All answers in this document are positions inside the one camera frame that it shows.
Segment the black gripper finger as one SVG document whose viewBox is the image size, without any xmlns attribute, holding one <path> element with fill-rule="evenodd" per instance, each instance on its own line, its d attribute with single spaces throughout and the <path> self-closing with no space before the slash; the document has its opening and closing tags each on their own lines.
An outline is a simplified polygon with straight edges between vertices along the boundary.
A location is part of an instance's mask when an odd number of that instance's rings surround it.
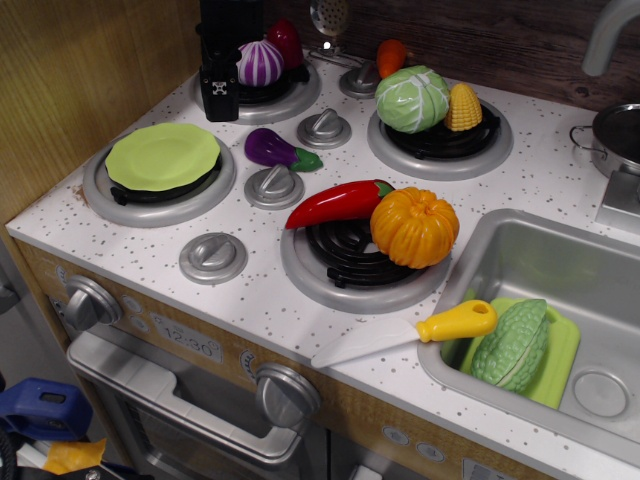
<svg viewBox="0 0 640 480">
<path fill-rule="evenodd" d="M 221 68 L 200 68 L 199 83 L 203 108 L 210 122 L 232 122 L 239 118 L 239 81 L 235 64 Z"/>
</svg>

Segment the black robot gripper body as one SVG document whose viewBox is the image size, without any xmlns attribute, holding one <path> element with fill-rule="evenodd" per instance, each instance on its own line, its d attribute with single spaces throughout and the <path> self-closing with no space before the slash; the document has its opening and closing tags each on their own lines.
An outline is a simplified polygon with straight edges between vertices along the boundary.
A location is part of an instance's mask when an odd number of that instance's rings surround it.
<svg viewBox="0 0 640 480">
<path fill-rule="evenodd" d="M 212 69 L 240 60 L 240 47 L 263 37 L 263 2 L 200 0 L 202 66 Z"/>
</svg>

